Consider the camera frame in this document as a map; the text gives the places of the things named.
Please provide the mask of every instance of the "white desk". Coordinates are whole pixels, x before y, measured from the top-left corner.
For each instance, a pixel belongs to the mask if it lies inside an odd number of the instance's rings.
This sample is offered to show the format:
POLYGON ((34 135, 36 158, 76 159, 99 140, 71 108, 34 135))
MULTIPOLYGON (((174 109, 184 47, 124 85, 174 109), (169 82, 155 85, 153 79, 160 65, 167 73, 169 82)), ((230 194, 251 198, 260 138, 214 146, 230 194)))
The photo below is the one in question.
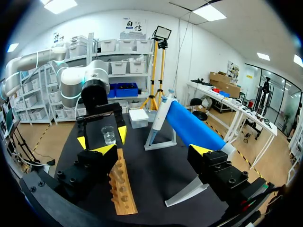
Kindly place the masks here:
POLYGON ((231 99, 229 99, 229 100, 223 99, 222 95, 212 91, 209 86, 197 84, 195 82, 190 81, 187 83, 187 88, 188 89, 190 89, 190 88, 197 89, 198 91, 204 93, 205 95, 207 95, 219 102, 222 102, 224 105, 226 105, 226 106, 230 107, 232 110, 236 111, 236 114, 235 114, 230 126, 226 125, 224 122, 222 122, 220 119, 218 119, 214 115, 209 114, 209 116, 214 118, 216 121, 218 121, 220 124, 222 124, 225 128, 228 129, 228 132, 224 137, 225 142, 233 143, 238 138, 238 136, 240 135, 240 133, 242 131, 242 128, 244 126, 246 119, 250 119, 250 120, 254 121, 257 125, 261 126, 263 129, 267 130, 270 133, 270 136, 269 136, 267 142, 264 144, 262 150, 258 153, 256 159, 254 160, 254 162, 252 164, 252 167, 253 167, 265 154, 265 152, 269 148, 271 142, 273 141, 274 137, 277 136, 277 127, 273 123, 270 122, 270 127, 271 127, 270 128, 268 125, 266 125, 264 123, 264 121, 261 122, 259 119, 257 119, 256 113, 251 113, 252 114, 251 115, 249 113, 250 111, 243 110, 243 108, 245 106, 242 105, 242 106, 238 107, 235 104, 231 103, 231 101, 230 101, 231 99), (238 131, 237 129, 240 125, 240 122, 241 122, 243 116, 244 116, 244 121, 242 123, 240 130, 238 131))

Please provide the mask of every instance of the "blue storage bin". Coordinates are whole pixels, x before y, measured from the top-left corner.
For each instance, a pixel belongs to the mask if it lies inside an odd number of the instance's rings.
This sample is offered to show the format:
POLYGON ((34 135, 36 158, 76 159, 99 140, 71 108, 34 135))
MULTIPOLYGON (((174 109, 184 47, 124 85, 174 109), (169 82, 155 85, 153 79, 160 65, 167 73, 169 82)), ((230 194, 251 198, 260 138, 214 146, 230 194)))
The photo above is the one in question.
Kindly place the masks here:
POLYGON ((116 96, 117 84, 109 84, 109 86, 110 86, 110 91, 107 97, 114 98, 116 96))
POLYGON ((117 84, 116 88, 116 97, 133 97, 133 96, 138 96, 138 86, 136 83, 120 83, 117 84), (123 88, 119 89, 121 86, 127 86, 127 85, 132 85, 135 88, 123 88))
POLYGON ((219 94, 223 95, 225 98, 229 98, 231 95, 225 91, 219 91, 219 94))

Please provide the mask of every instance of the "red object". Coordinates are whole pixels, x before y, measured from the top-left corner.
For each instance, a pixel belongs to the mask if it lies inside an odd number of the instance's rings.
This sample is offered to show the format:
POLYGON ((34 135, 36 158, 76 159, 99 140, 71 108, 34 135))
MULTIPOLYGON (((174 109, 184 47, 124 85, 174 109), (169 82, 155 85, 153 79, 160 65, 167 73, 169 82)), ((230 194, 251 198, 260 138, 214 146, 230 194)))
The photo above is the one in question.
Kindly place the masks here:
POLYGON ((253 103, 252 101, 250 101, 250 102, 248 103, 248 108, 251 108, 252 105, 254 105, 254 103, 253 103))

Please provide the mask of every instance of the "ceiling light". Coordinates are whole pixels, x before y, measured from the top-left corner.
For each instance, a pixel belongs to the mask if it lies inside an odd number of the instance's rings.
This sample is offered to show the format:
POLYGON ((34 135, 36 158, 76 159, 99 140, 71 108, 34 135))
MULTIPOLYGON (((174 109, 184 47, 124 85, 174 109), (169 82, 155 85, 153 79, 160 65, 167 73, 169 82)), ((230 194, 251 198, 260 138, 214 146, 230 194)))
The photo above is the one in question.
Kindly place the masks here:
POLYGON ((50 0, 40 0, 44 5, 46 5, 50 0))
POLYGON ((54 14, 59 14, 77 5, 78 4, 74 0, 52 0, 51 2, 47 3, 44 8, 54 14))
POLYGON ((19 44, 11 44, 9 45, 8 53, 13 52, 19 44))
POLYGON ((269 56, 266 55, 266 54, 257 53, 257 55, 258 55, 259 58, 262 58, 262 59, 264 59, 264 60, 270 61, 269 56))
POLYGON ((226 19, 226 16, 211 5, 198 8, 194 10, 193 13, 196 13, 208 21, 226 19))
POLYGON ((303 68, 302 59, 298 55, 294 55, 294 63, 300 65, 303 68))

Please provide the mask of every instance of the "workbench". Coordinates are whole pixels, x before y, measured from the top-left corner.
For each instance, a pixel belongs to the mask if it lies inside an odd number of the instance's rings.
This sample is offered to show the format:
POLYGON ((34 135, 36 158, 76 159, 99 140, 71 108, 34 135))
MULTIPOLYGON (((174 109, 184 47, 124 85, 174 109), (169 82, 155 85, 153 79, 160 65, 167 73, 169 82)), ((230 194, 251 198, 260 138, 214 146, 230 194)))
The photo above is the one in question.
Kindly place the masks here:
MULTIPOLYGON (((271 142, 273 141, 274 137, 277 136, 277 127, 273 124, 273 123, 269 123, 270 126, 268 126, 267 124, 265 124, 264 121, 260 121, 259 119, 257 119, 256 117, 256 113, 253 112, 251 113, 249 110, 245 111, 243 108, 245 106, 241 105, 241 106, 237 106, 235 104, 233 104, 230 100, 226 100, 224 98, 222 98, 222 96, 214 91, 211 90, 210 86, 205 86, 202 84, 197 84, 195 82, 191 82, 189 81, 187 83, 187 93, 189 94, 189 89, 195 89, 198 90, 199 92, 201 92, 202 94, 209 96, 219 102, 221 102, 222 104, 230 107, 232 110, 234 110, 236 112, 231 125, 227 125, 224 122, 222 122, 219 118, 217 118, 216 116, 209 114, 209 116, 211 116, 213 119, 215 119, 217 122, 219 122, 221 125, 223 125, 225 128, 228 129, 228 132, 226 133, 225 137, 224 137, 224 141, 225 142, 230 142, 233 143, 238 136, 240 135, 242 128, 244 126, 245 120, 246 119, 250 119, 251 121, 255 122, 257 125, 259 125, 260 127, 262 127, 263 129, 267 130, 270 133, 270 136, 268 138, 268 140, 266 141, 266 143, 264 144, 263 148, 261 149, 261 151, 258 153, 257 157, 255 158, 254 162, 252 163, 250 169, 252 167, 255 166, 255 164, 262 158, 262 156, 265 154, 265 152, 267 151, 267 149, 269 148, 271 142)), ((186 96, 185 99, 185 103, 188 103, 188 96, 186 96)))
MULTIPOLYGON (((148 127, 133 129, 129 115, 123 114, 127 125, 125 144, 122 146, 116 128, 114 116, 89 123, 87 134, 89 145, 99 148, 105 145, 101 128, 112 125, 115 129, 118 148, 123 148, 129 182, 138 214, 117 216, 108 181, 97 184, 86 200, 77 205, 97 217, 118 220, 127 223, 148 225, 181 224, 191 227, 209 226, 219 220, 228 205, 221 202, 211 187, 195 197, 167 208, 164 201, 174 196, 193 179, 196 173, 187 161, 187 147, 177 136, 177 146, 145 151, 144 145, 152 124, 148 127)), ((171 127, 164 123, 155 143, 166 142, 171 138, 171 127)), ((82 150, 77 140, 77 124, 74 125, 63 147, 56 172, 72 165, 77 153, 82 150)))

